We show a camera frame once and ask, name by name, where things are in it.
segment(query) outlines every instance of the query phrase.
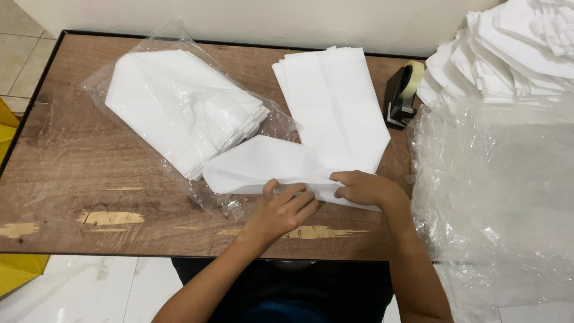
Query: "wooden table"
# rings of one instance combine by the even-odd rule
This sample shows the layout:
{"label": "wooden table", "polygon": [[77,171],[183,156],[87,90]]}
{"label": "wooden table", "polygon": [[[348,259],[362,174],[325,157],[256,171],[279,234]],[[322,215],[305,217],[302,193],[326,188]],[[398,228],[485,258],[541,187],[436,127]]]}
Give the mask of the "wooden table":
{"label": "wooden table", "polygon": [[[140,41],[89,33],[60,36],[0,178],[0,252],[217,256],[245,223],[245,218],[221,220],[203,212],[81,90],[83,80]],[[201,46],[245,87],[288,113],[271,65],[298,51]],[[367,57],[381,106],[386,80],[408,60]],[[406,135],[390,133],[378,173],[410,194],[404,178],[410,174]],[[246,214],[256,197],[243,197]],[[119,224],[105,225],[110,218]],[[322,202],[305,226],[279,239],[263,257],[387,260],[387,233],[380,212]]]}

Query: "person's left hand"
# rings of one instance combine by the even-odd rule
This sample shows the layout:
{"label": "person's left hand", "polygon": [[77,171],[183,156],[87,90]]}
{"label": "person's left hand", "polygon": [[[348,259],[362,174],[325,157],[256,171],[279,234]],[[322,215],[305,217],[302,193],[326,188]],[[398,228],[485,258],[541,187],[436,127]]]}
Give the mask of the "person's left hand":
{"label": "person's left hand", "polygon": [[265,184],[257,210],[238,236],[238,239],[255,244],[261,251],[283,234],[297,229],[319,207],[315,194],[307,191],[305,184],[293,184],[281,194],[273,194],[273,189],[279,187],[281,185],[276,179]]}

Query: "hand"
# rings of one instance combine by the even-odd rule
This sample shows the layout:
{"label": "hand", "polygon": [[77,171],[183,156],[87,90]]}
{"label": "hand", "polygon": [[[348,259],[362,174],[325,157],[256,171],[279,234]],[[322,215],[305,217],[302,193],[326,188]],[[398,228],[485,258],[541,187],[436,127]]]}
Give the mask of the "hand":
{"label": "hand", "polygon": [[410,203],[399,185],[382,176],[362,171],[334,172],[329,179],[346,185],[335,192],[336,198],[360,205],[376,205],[383,211],[399,203],[407,206]]}
{"label": "hand", "polygon": [[273,194],[273,189],[279,187],[276,179],[265,184],[257,210],[238,236],[261,248],[261,252],[283,234],[297,229],[319,207],[315,194],[307,191],[305,184],[293,184],[281,194]]}

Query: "forearm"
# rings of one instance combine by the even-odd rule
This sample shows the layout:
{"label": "forearm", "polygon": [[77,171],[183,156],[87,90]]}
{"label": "forearm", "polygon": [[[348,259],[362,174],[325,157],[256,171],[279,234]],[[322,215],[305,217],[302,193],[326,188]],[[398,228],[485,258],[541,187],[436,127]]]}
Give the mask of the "forearm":
{"label": "forearm", "polygon": [[452,322],[447,297],[418,237],[409,205],[383,208],[394,247],[389,266],[401,321]]}
{"label": "forearm", "polygon": [[237,277],[262,251],[263,246],[257,247],[238,236],[217,259],[167,301],[153,322],[207,322]]}

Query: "clear plastic wrap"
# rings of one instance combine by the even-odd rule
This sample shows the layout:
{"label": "clear plastic wrap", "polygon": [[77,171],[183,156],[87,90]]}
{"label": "clear plastic wrap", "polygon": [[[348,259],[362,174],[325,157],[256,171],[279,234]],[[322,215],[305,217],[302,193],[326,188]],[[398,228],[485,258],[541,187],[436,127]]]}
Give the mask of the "clear plastic wrap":
{"label": "clear plastic wrap", "polygon": [[241,218],[241,198],[215,194],[203,164],[262,134],[295,141],[295,121],[249,92],[197,45],[181,20],[142,40],[82,83],[95,105],[138,142],[207,213]]}
{"label": "clear plastic wrap", "polygon": [[574,301],[574,123],[445,91],[420,111],[412,212],[453,307]]}

